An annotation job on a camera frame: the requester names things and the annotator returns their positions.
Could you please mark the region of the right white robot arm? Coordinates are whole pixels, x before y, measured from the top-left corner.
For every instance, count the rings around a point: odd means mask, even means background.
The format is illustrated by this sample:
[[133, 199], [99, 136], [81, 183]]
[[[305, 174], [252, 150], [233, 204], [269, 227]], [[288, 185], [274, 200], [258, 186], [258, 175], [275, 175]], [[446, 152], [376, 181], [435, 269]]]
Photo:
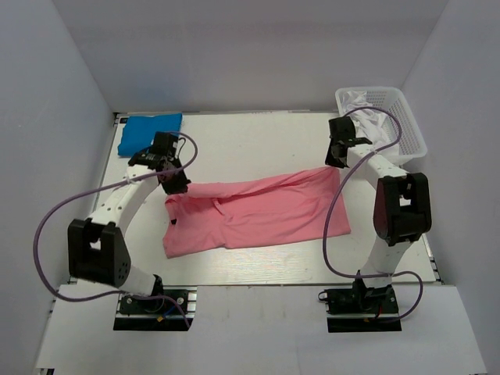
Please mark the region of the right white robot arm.
[[325, 163], [359, 172], [375, 189], [373, 227], [376, 239], [355, 279], [363, 285], [352, 294], [354, 305], [369, 312], [380, 304], [406, 250], [431, 229], [427, 176], [396, 166], [375, 150], [366, 137], [357, 137], [347, 116], [329, 120], [330, 144]]

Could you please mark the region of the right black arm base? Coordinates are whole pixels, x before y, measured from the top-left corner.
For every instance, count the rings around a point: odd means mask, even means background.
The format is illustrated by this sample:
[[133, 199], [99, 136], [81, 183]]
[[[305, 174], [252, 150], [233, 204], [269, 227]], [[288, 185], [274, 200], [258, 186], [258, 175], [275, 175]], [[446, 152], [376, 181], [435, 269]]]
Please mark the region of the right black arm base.
[[361, 279], [350, 288], [332, 288], [318, 294], [326, 305], [329, 333], [400, 332], [399, 308], [394, 288], [367, 287]]

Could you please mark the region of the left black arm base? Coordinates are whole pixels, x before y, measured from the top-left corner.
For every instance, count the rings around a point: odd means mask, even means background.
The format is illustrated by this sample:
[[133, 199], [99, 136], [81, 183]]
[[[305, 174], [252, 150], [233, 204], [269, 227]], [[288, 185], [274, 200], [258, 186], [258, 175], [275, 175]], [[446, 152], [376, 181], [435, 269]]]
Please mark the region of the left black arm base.
[[131, 296], [120, 297], [114, 319], [115, 331], [137, 332], [187, 332], [183, 315], [175, 306], [182, 309], [188, 324], [195, 318], [197, 288], [196, 287], [166, 287], [164, 294], [169, 299], [143, 301]]

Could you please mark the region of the pink t shirt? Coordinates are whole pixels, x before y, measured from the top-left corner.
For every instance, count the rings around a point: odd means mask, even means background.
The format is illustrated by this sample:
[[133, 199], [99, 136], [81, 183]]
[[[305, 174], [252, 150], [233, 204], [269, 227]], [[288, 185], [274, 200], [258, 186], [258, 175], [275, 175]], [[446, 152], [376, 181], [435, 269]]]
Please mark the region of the pink t shirt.
[[350, 234], [343, 200], [328, 213], [339, 186], [340, 173], [329, 166], [246, 182], [192, 184], [187, 193], [166, 199], [166, 257]]

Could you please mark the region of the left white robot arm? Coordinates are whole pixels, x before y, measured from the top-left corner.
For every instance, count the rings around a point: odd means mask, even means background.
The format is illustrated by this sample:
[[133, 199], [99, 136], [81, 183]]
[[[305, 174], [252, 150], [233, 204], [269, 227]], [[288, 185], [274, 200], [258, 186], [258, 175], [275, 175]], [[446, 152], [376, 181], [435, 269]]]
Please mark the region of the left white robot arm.
[[181, 133], [158, 132], [152, 144], [128, 161], [122, 180], [87, 219], [68, 226], [70, 275], [108, 285], [138, 296], [149, 312], [165, 302], [163, 282], [133, 265], [125, 234], [146, 198], [161, 187], [166, 195], [184, 194], [191, 181], [184, 172], [177, 148], [187, 138]]

